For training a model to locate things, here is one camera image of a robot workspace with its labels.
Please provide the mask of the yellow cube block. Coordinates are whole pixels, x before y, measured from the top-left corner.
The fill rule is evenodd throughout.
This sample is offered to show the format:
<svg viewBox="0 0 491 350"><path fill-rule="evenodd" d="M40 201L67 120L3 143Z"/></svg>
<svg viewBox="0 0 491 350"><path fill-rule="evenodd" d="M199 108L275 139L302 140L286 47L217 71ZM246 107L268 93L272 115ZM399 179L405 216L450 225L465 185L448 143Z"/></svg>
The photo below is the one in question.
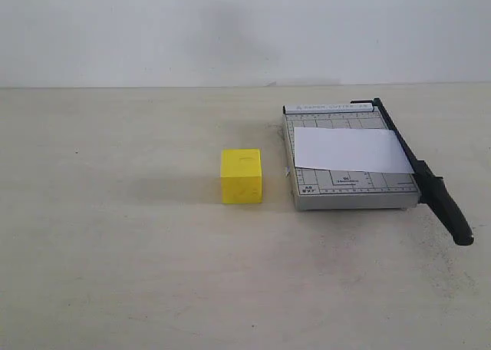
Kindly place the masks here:
<svg viewBox="0 0 491 350"><path fill-rule="evenodd" d="M262 202L262 160L260 149L224 149L220 181L224 204Z"/></svg>

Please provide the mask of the white paper sheet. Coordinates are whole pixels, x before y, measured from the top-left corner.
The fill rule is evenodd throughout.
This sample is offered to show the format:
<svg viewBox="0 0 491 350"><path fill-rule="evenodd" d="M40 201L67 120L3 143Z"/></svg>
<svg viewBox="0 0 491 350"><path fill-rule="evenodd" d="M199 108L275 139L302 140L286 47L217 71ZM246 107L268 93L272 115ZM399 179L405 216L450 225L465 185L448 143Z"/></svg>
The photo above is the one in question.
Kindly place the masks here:
<svg viewBox="0 0 491 350"><path fill-rule="evenodd" d="M414 169L392 130L294 129L295 166L314 170L413 173Z"/></svg>

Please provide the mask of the black cutter blade arm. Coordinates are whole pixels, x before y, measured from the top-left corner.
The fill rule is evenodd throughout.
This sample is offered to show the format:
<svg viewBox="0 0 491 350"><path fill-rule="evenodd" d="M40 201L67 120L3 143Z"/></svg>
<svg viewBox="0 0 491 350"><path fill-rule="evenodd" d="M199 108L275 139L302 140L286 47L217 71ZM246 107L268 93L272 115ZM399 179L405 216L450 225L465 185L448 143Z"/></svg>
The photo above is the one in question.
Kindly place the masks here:
<svg viewBox="0 0 491 350"><path fill-rule="evenodd" d="M372 104L377 107L389 130L392 130L414 171L414 179L420 190L419 203L426 204L444 225L458 246L471 246L474 243L473 231L461 209L448 192L443 178L436 176L424 160L418 160L404 137L397 129L380 98L354 100L351 104Z"/></svg>

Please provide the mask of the grey paper cutter base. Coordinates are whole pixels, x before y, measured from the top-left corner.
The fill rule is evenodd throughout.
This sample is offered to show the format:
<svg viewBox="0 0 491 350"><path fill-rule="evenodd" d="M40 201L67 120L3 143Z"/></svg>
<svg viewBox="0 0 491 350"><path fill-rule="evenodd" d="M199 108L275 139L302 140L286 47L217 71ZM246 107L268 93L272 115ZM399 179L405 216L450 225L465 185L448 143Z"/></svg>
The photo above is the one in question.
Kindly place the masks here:
<svg viewBox="0 0 491 350"><path fill-rule="evenodd" d="M420 191L410 174L296 167L296 127L387 129L388 126L379 107L370 100L284 106L287 175L297 210L406 209L417 205Z"/></svg>

